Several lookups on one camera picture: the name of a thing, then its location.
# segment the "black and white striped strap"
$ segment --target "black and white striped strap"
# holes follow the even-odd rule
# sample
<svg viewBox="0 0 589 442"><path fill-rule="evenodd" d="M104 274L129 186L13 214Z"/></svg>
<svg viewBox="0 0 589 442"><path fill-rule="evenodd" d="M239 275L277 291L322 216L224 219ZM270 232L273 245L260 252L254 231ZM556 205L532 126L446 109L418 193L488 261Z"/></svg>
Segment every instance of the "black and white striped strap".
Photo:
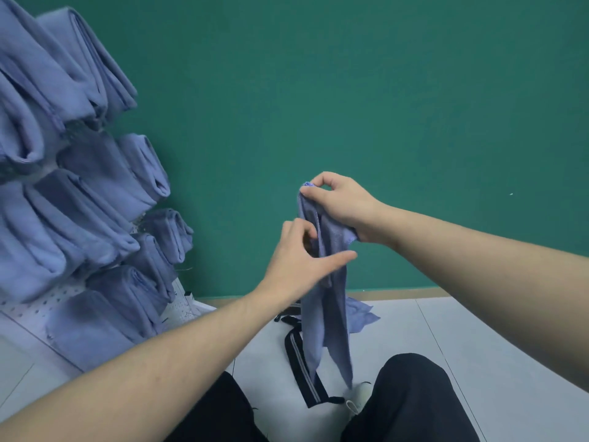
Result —
<svg viewBox="0 0 589 442"><path fill-rule="evenodd" d="M317 373L315 373L315 380L311 381L311 375L303 352L303 339L300 336L300 319L293 316L284 316L282 321L293 326L293 329L284 339L284 347L286 349L286 355L289 357L293 375L300 393L305 399L307 408L312 408L321 403L344 403L343 397L330 397L328 395Z"/></svg>

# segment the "black pants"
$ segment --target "black pants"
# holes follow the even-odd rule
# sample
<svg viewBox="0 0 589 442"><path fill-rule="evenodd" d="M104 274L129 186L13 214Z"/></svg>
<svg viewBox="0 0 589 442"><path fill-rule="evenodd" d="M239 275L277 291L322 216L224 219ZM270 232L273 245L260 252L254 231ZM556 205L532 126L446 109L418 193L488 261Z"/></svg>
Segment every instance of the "black pants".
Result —
<svg viewBox="0 0 589 442"><path fill-rule="evenodd" d="M380 370L372 397L350 420L341 440L472 442L479 438L446 372L422 355L401 354ZM246 396L226 372L166 439L197 441L267 441L254 424Z"/></svg>

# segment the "finger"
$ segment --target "finger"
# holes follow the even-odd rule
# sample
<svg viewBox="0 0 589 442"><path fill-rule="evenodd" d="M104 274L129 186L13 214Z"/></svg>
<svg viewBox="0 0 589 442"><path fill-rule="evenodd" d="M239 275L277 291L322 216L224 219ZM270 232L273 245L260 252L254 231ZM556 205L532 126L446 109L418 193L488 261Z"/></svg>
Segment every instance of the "finger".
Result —
<svg viewBox="0 0 589 442"><path fill-rule="evenodd" d="M311 183L318 187L327 184L331 189L335 189L338 185L342 184L344 178L344 176L335 172L321 172L311 180Z"/></svg>
<svg viewBox="0 0 589 442"><path fill-rule="evenodd" d="M326 258L317 259L321 277L327 276L329 273L343 267L345 264L358 257L357 252L347 250L340 253L332 254Z"/></svg>
<svg viewBox="0 0 589 442"><path fill-rule="evenodd" d="M296 237L302 239L305 234L310 238L317 238L317 230L313 223L303 219L294 219L291 226L291 233Z"/></svg>
<svg viewBox="0 0 589 442"><path fill-rule="evenodd" d="M280 239L282 240L285 236L288 235L289 231L291 230L292 222L284 222L282 224L282 232L280 233Z"/></svg>
<svg viewBox="0 0 589 442"><path fill-rule="evenodd" d="M331 191L327 191L320 187L301 186L300 193L309 200L314 200L319 204L325 205L325 202L327 201L328 195L331 193Z"/></svg>

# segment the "white floor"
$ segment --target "white floor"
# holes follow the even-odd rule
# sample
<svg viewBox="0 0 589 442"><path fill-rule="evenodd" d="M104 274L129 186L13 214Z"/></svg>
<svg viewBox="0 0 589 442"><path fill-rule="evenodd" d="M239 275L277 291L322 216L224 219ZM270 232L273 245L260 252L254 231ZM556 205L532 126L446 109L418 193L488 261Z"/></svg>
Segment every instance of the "white floor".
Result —
<svg viewBox="0 0 589 442"><path fill-rule="evenodd" d="M585 441L589 394L523 354L452 298L377 301L379 321L350 335L354 380L374 381L388 358L427 356L448 373L481 441ZM341 405L307 409L284 352L290 327L270 322L227 371L243 388L273 442L339 440ZM345 394L325 354L319 375L331 395ZM0 337L0 421L67 377Z"/></svg>

